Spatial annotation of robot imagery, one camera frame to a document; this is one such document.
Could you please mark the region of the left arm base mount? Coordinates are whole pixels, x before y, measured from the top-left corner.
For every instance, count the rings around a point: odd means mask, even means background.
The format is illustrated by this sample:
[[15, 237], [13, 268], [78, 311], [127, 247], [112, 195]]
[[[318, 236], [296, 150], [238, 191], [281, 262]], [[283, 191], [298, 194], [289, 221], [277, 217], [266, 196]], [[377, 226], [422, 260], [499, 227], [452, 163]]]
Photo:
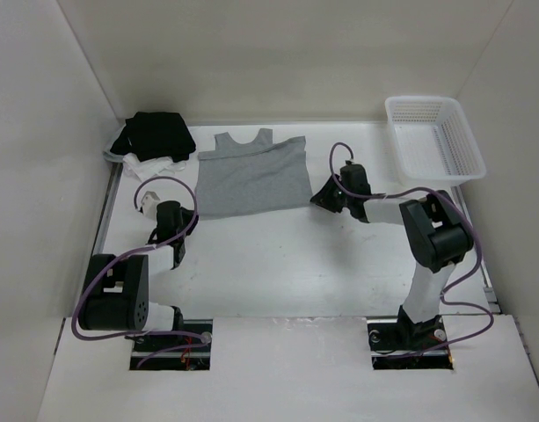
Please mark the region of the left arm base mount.
[[207, 371], [212, 349], [212, 320], [185, 320], [174, 308], [172, 331], [184, 334], [150, 336], [133, 342], [132, 371]]

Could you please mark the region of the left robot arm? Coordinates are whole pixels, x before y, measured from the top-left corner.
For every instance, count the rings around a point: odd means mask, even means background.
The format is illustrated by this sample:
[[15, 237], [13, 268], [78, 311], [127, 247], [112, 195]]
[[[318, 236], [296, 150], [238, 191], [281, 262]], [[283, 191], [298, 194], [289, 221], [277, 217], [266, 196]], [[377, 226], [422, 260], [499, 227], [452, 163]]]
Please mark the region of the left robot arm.
[[[156, 207], [157, 225], [148, 246], [165, 243], [171, 248], [170, 269], [180, 266], [186, 254], [185, 240], [198, 222], [192, 210], [175, 200]], [[85, 331], [155, 331], [155, 340], [165, 350], [176, 350], [185, 340], [180, 308], [149, 300], [149, 251], [125, 258], [96, 254], [90, 258], [84, 280], [86, 296], [76, 314]]]

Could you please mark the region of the grey tank top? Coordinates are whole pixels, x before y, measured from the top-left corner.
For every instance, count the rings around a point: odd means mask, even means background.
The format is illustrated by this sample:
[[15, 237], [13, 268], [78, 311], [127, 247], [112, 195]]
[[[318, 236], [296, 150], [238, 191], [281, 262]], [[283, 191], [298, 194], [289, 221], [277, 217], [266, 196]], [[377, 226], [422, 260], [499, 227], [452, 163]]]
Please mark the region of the grey tank top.
[[274, 142], [273, 130], [261, 128], [251, 142], [239, 143], [221, 133], [198, 161], [195, 196], [206, 219], [306, 207], [312, 197], [303, 136]]

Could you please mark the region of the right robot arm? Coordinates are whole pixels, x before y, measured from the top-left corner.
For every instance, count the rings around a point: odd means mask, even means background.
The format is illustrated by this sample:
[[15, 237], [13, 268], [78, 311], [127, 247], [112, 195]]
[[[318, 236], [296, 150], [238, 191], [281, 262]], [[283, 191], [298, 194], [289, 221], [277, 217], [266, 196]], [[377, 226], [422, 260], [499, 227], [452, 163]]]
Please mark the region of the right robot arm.
[[437, 322], [441, 292], [450, 275], [474, 246], [448, 194], [435, 191], [417, 200], [374, 199], [364, 167], [348, 161], [310, 203], [332, 213], [346, 209], [359, 222], [404, 228], [416, 266], [409, 294], [398, 312], [395, 334], [402, 346], [418, 346], [427, 337], [426, 327]]

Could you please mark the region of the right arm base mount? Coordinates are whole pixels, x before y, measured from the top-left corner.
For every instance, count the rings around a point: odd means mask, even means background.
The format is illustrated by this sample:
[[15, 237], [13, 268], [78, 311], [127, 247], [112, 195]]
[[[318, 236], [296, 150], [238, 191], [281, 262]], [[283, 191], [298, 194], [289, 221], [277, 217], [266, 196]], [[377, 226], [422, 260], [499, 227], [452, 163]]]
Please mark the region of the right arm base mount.
[[402, 307], [396, 318], [367, 322], [371, 362], [375, 370], [454, 368], [445, 326], [439, 315], [414, 323]]

